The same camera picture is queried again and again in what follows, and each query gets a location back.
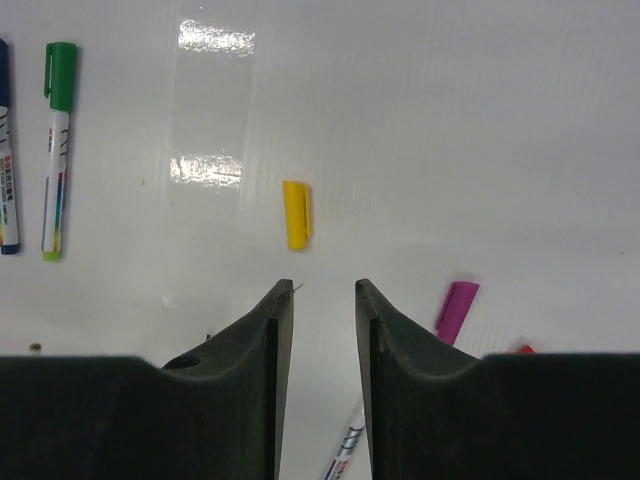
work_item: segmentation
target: blue marker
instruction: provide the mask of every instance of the blue marker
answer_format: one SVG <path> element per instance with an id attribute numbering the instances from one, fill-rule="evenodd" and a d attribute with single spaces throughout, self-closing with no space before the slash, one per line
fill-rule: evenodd
<path id="1" fill-rule="evenodd" d="M 15 177 L 9 139 L 9 48 L 0 39 L 0 253 L 14 255 L 20 251 Z"/>

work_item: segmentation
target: white table surface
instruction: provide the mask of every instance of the white table surface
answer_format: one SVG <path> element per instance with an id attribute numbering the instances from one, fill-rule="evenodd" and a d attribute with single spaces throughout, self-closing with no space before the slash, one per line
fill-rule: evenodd
<path id="1" fill-rule="evenodd" d="M 161 365 L 295 295 L 282 480 L 316 479 L 359 396 L 354 282 L 431 329 L 481 290 L 472 354 L 640 344 L 635 0 L 0 0 L 24 251 L 0 353 Z M 45 44 L 82 46 L 65 238 L 41 260 Z M 313 189 L 287 249 L 281 181 Z M 366 446 L 348 479 L 370 478 Z"/>

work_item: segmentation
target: white marker barrel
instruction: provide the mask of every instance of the white marker barrel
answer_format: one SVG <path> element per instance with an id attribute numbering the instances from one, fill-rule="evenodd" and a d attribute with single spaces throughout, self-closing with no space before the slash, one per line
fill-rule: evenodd
<path id="1" fill-rule="evenodd" d="M 42 256 L 45 260 L 58 260 L 62 251 L 62 214 L 68 149 L 69 114 L 52 110 L 49 127 L 49 173 L 42 228 Z"/>
<path id="2" fill-rule="evenodd" d="M 18 232 L 11 140 L 9 138 L 9 109 L 6 107 L 0 107 L 0 190 L 2 194 L 0 245 L 3 247 L 16 246 L 17 251 L 17 246 L 20 244 L 20 235 Z"/>
<path id="3" fill-rule="evenodd" d="M 349 461 L 356 451 L 365 427 L 364 403 L 360 400 L 351 417 L 349 417 L 349 423 L 342 435 L 338 451 L 331 460 L 331 463 L 329 463 L 329 467 L 325 470 L 321 480 L 340 480 L 344 477 L 347 467 L 349 466 Z"/>

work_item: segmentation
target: dark spot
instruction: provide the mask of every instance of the dark spot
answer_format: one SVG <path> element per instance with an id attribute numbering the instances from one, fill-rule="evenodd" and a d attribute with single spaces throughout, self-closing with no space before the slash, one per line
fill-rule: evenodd
<path id="1" fill-rule="evenodd" d="M 176 357 L 164 366 L 165 370 L 182 370 L 183 368 L 191 368 L 200 364 L 198 357 L 191 355 L 182 355 Z"/>

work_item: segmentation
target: green marker cap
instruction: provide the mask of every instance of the green marker cap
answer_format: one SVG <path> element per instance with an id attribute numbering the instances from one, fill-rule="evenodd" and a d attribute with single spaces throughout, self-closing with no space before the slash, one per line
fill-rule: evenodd
<path id="1" fill-rule="evenodd" d="M 42 252 L 42 259 L 46 262 L 57 262 L 60 260 L 60 252 Z"/>
<path id="2" fill-rule="evenodd" d="M 56 42 L 47 45 L 44 72 L 44 96 L 52 110 L 71 113 L 76 80 L 78 47 L 73 43 Z"/>

